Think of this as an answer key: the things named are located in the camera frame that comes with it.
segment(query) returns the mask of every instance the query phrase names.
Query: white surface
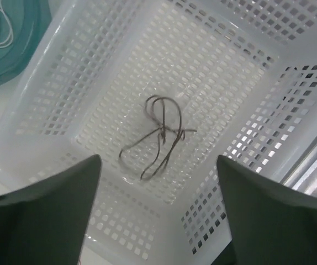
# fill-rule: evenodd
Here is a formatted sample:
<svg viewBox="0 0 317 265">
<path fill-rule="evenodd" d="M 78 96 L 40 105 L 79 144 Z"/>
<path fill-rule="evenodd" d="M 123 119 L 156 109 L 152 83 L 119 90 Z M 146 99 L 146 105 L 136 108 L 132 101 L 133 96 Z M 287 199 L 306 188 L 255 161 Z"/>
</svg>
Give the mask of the white surface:
<svg viewBox="0 0 317 265">
<path fill-rule="evenodd" d="M 211 263 L 230 241 L 217 155 L 275 180 L 317 135 L 317 52 L 305 45 L 317 41 L 317 5 L 293 2 L 275 28 L 289 3 L 240 3 L 257 17 L 239 20 L 232 0 L 62 6 L 2 119 L 0 180 L 18 188 L 99 153 L 89 246 L 116 264 Z M 303 56 L 285 57 L 289 47 Z M 176 99 L 198 133 L 139 182 L 116 156 L 150 129 L 139 104 L 154 93 Z M 146 144 L 127 157 L 137 169 Z"/>
</svg>

